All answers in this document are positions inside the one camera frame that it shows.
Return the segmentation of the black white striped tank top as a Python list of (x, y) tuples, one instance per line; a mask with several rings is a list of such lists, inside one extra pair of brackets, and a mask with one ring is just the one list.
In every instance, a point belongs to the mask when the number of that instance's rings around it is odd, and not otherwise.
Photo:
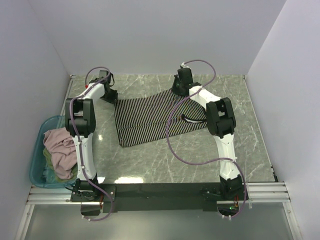
[[(169, 116), (183, 99), (167, 89), (148, 97), (116, 100), (114, 117), (119, 145), (126, 148), (165, 139)], [(206, 127), (205, 109), (187, 99), (174, 111), (168, 135), (182, 135)]]

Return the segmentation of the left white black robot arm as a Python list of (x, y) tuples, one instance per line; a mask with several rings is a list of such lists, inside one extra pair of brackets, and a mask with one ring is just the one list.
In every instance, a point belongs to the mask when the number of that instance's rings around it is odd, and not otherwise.
[(98, 78), (88, 81), (78, 96), (65, 101), (65, 128), (72, 137), (77, 160), (77, 179), (74, 194), (82, 194), (88, 201), (96, 200), (102, 193), (93, 158), (93, 135), (96, 130), (95, 104), (99, 99), (114, 103), (118, 97), (114, 76), (106, 67), (94, 67), (89, 72), (100, 70)]

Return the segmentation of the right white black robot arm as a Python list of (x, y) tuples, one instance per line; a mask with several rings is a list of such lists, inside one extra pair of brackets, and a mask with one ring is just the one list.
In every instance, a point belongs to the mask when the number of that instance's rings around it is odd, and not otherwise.
[(171, 90), (174, 94), (182, 96), (183, 99), (174, 106), (167, 120), (165, 134), (169, 148), (172, 149), (169, 140), (172, 117), (182, 103), (192, 100), (204, 108), (207, 129), (213, 136), (218, 150), (218, 158), (202, 163), (187, 162), (176, 153), (173, 155), (181, 162), (193, 166), (220, 162), (220, 187), (219, 193), (216, 193), (215, 196), (226, 200), (238, 200), (239, 196), (246, 192), (246, 187), (244, 186), (245, 177), (237, 164), (235, 154), (236, 118), (231, 100), (228, 97), (218, 97), (206, 90), (200, 83), (194, 82), (192, 70), (185, 62), (177, 70)]

